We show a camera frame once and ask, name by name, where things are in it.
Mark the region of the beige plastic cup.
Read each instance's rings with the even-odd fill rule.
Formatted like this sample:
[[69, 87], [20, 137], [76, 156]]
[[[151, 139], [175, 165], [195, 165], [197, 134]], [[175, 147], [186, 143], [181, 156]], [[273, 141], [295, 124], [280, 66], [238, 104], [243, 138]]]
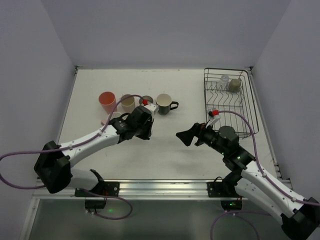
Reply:
[[125, 94], [121, 98], [121, 107], [124, 113], [132, 113], [133, 110], [136, 108], [136, 101], [135, 97], [131, 94]]

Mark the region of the metal cup with cream label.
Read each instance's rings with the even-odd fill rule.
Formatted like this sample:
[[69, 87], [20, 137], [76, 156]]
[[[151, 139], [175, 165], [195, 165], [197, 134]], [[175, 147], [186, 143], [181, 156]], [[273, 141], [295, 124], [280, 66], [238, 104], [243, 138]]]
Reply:
[[144, 95], [144, 96], [142, 96], [140, 99], [139, 99], [139, 104], [140, 105], [143, 105], [143, 101], [144, 100], [147, 100], [147, 103], [148, 104], [153, 104], [154, 103], [154, 100], [153, 100], [153, 98], [151, 97], [151, 96], [149, 96], [149, 95]]

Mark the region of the pink ceramic mug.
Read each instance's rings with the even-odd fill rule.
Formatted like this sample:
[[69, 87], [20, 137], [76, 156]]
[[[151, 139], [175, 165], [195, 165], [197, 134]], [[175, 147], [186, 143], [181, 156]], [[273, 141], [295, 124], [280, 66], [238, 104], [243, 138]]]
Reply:
[[[112, 113], [110, 120], [112, 120], [112, 119], [114, 119], [114, 118], [118, 118], [118, 117], [120, 117], [121, 115], [122, 115], [121, 112], [115, 111], [115, 112]], [[109, 116], [110, 116], [110, 115], [108, 114], [104, 119], [102, 119], [102, 120], [100, 121], [100, 124], [101, 124], [102, 126], [104, 126], [104, 125], [107, 123], [107, 120], [108, 120]]]

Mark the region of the black mug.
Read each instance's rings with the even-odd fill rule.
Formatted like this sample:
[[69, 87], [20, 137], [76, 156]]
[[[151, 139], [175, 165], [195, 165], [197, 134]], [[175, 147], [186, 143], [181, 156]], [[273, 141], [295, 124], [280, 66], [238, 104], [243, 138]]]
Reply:
[[175, 110], [179, 107], [179, 103], [173, 101], [171, 96], [166, 93], [157, 96], [156, 104], [158, 105], [158, 113], [162, 116], [167, 115], [171, 110]]

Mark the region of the tall pink plastic cup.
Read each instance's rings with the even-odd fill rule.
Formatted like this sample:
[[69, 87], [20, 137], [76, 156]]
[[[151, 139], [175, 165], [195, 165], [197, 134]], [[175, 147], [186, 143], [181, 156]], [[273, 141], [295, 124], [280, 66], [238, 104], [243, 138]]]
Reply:
[[98, 101], [107, 114], [110, 114], [112, 111], [117, 111], [116, 96], [113, 92], [102, 92]]

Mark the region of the grey-green ceramic cup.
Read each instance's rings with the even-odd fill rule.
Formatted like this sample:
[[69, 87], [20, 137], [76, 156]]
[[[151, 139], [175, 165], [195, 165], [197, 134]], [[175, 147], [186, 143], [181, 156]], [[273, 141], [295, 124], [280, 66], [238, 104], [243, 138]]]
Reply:
[[242, 86], [242, 81], [241, 79], [232, 79], [229, 84], [228, 84], [228, 91], [231, 93], [237, 93], [240, 91]]

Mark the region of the clear glass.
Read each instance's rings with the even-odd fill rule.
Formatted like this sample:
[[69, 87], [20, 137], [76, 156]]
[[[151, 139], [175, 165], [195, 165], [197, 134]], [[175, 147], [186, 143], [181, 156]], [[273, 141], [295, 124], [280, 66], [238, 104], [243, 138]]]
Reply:
[[228, 75], [222, 75], [217, 83], [217, 86], [219, 89], [225, 89], [229, 84], [229, 76]]

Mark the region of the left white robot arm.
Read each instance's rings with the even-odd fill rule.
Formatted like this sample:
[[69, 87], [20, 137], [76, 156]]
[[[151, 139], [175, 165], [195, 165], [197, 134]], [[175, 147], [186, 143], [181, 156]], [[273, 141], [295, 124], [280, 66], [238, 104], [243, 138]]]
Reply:
[[125, 119], [113, 118], [102, 128], [79, 139], [61, 145], [50, 141], [44, 145], [34, 170], [51, 194], [69, 187], [104, 196], [107, 187], [102, 176], [94, 169], [75, 169], [75, 165], [104, 148], [131, 140], [133, 137], [149, 140], [154, 115], [151, 105], [138, 106], [132, 113], [126, 114]]

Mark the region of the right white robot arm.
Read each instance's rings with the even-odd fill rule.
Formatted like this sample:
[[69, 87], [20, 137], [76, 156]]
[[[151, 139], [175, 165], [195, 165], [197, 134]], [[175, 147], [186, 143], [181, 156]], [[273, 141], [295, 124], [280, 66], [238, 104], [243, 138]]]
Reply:
[[230, 173], [223, 178], [221, 190], [254, 202], [280, 222], [291, 240], [306, 240], [319, 227], [319, 202], [295, 193], [265, 170], [256, 157], [240, 146], [239, 136], [232, 127], [222, 126], [215, 131], [205, 123], [195, 123], [176, 136], [186, 146], [197, 138], [197, 146], [206, 144], [222, 154]]

